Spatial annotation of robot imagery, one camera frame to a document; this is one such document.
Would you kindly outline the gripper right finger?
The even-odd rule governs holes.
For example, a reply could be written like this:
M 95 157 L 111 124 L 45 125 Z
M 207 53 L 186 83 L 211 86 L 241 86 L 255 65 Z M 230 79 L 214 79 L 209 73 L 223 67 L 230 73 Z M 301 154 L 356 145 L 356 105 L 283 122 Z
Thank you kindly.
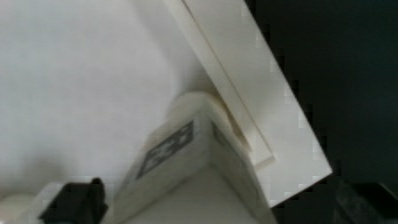
M 398 196 L 381 183 L 339 182 L 331 224 L 398 224 Z

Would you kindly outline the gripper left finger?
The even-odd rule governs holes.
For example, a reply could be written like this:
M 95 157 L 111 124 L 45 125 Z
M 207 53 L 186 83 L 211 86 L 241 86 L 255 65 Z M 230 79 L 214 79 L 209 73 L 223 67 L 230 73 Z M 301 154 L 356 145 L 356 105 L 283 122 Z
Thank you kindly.
M 38 215 L 44 224 L 99 224 L 108 205 L 99 178 L 88 183 L 67 183 Z

